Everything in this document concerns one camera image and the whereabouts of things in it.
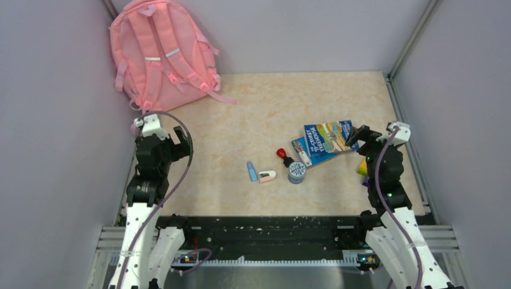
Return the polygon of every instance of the gray wall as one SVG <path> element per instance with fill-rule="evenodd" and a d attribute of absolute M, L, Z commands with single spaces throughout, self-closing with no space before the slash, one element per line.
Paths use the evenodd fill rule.
<path fill-rule="evenodd" d="M 112 0 L 118 11 L 130 0 Z M 221 72 L 390 71 L 425 0 L 177 0 Z"/>
<path fill-rule="evenodd" d="M 83 288 L 114 220 L 134 114 L 97 0 L 0 4 L 0 288 Z"/>
<path fill-rule="evenodd" d="M 444 1 L 397 78 L 437 216 L 476 288 L 508 288 L 511 1 Z"/>

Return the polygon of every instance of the blue spool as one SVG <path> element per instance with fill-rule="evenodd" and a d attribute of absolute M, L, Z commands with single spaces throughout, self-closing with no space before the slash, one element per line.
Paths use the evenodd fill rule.
<path fill-rule="evenodd" d="M 305 179 L 306 166 L 299 161 L 292 162 L 289 165 L 289 173 L 287 179 L 293 184 L 300 184 Z"/>

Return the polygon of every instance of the book cover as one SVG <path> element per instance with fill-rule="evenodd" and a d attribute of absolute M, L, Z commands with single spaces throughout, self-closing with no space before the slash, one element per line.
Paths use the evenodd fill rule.
<path fill-rule="evenodd" d="M 346 145 L 351 127 L 351 120 L 305 125 L 305 140 L 309 156 L 320 157 L 359 149 L 358 143 L 351 148 Z"/>
<path fill-rule="evenodd" d="M 339 154 L 327 154 L 327 155 L 322 155 L 320 157 L 310 157 L 307 154 L 307 151 L 305 149 L 306 141 L 305 141 L 304 137 L 301 137 L 301 138 L 291 141 L 291 145 L 295 149 L 296 154 L 298 155 L 298 158 L 301 160 L 301 162 L 303 164 L 305 164 L 306 167 L 313 167 L 317 164 L 321 164 L 324 161 L 327 161 L 327 160 L 339 155 Z"/>

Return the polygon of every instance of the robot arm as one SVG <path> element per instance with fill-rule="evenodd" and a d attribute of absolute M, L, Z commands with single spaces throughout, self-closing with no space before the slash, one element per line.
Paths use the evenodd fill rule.
<path fill-rule="evenodd" d="M 368 126 L 363 125 L 358 129 L 352 128 L 346 141 L 347 146 L 352 146 L 358 140 L 365 141 L 358 153 L 366 157 L 368 198 L 377 212 L 376 215 L 367 212 L 361 214 L 355 227 L 355 236 L 365 241 L 378 255 L 399 289 L 414 288 L 417 281 L 418 288 L 462 289 L 463 287 L 454 287 L 438 266 L 418 228 L 412 204 L 400 183 L 404 170 L 403 154 L 397 148 L 409 140 L 410 126 L 394 122 L 388 124 L 387 130 L 394 132 L 393 137 L 371 131 Z M 377 160 L 388 141 L 390 144 L 384 151 L 380 167 L 377 168 Z M 381 196 L 378 193 L 376 177 Z"/>
<path fill-rule="evenodd" d="M 168 227 L 159 230 L 151 251 L 160 215 L 158 203 L 169 188 L 171 163 L 190 155 L 189 140 L 180 127 L 175 127 L 180 140 L 175 144 L 156 114 L 136 119 L 134 124 L 142 130 L 142 136 L 135 141 L 138 164 L 127 187 L 126 230 L 119 263 L 108 289 L 163 288 L 174 257 L 184 243 L 183 230 Z"/>

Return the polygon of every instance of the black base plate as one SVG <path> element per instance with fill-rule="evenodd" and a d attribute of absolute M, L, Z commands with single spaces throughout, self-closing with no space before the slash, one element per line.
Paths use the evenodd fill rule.
<path fill-rule="evenodd" d="M 342 250 L 362 249 L 353 240 L 356 216 L 296 217 L 159 217 L 157 228 L 183 228 L 181 250 L 209 248 L 211 259 L 342 259 Z M 416 216 L 419 225 L 435 225 L 431 214 Z M 124 226 L 121 218 L 119 226 Z"/>

